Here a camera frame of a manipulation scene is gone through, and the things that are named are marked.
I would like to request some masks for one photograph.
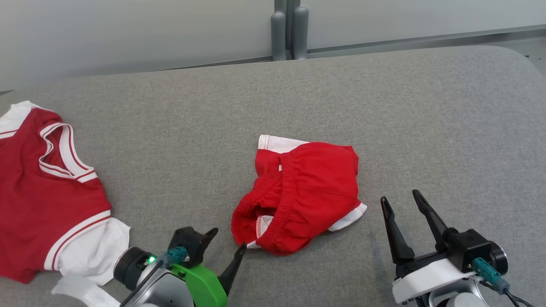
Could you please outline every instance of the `gray fabric surface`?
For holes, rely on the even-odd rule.
[[[449,225],[474,228],[509,259],[512,292],[546,302],[546,85],[508,49],[472,46],[70,79],[0,97],[24,100],[75,128],[132,227],[131,245],[163,251],[173,231],[218,227],[204,264],[220,273],[236,249],[231,214],[256,177],[261,133],[352,145],[364,217],[301,252],[247,253],[230,306],[396,306],[379,199],[387,196],[420,255],[432,234],[418,188]],[[61,277],[29,285],[0,278],[4,306],[81,306],[49,294]],[[105,289],[122,300],[128,291]],[[490,306],[510,306],[483,289]]]

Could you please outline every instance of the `white sleeve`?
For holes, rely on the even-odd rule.
[[[77,274],[104,285],[114,278],[114,266],[129,248],[130,227],[110,218],[70,242],[61,252],[58,269],[63,276]]]

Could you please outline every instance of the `clothing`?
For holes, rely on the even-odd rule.
[[[0,169],[0,275],[28,283],[60,270],[108,282],[129,227],[111,218],[72,127],[29,101],[12,105],[0,118]]]
[[[238,244],[288,255],[362,216],[358,156],[350,146],[260,136],[258,178],[233,213]]]

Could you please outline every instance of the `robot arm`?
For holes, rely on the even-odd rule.
[[[236,251],[230,265],[220,275],[201,265],[203,254],[217,234],[205,234],[192,227],[175,231],[169,250],[158,257],[131,247],[120,257],[114,278],[131,290],[120,307],[154,304],[158,307],[225,307],[246,244]]]
[[[509,292],[509,284],[501,278],[508,271],[508,261],[500,246],[474,229],[459,233],[448,228],[418,190],[413,190],[413,198],[436,241],[436,252],[418,257],[406,244],[389,201],[381,198],[391,256],[396,264],[393,295],[397,303],[415,300],[419,307],[487,307],[478,283],[507,295],[510,300],[515,298]],[[434,304],[435,298],[446,294],[452,296]]]

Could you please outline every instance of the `red and white shirt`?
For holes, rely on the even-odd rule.
[[[40,270],[60,270],[108,282],[129,241],[110,209],[57,113],[25,101],[0,117],[1,276],[28,283]]]

